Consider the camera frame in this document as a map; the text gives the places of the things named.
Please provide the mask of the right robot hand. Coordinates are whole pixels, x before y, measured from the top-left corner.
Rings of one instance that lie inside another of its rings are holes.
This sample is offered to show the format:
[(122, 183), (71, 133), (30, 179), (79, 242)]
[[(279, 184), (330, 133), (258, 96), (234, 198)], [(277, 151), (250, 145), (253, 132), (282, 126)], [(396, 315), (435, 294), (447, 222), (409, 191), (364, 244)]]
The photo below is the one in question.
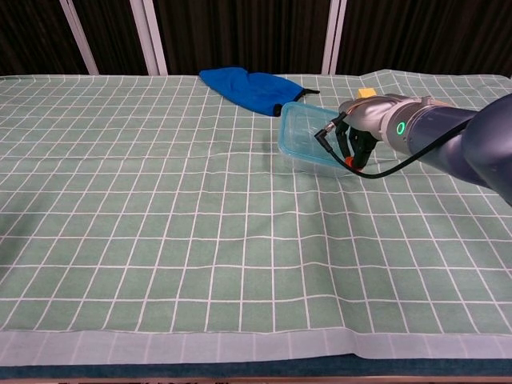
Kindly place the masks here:
[(385, 114), (403, 100), (397, 94), (385, 94), (344, 102), (338, 108), (346, 116), (335, 130), (345, 163), (361, 171), (377, 143), (382, 140), (381, 121)]

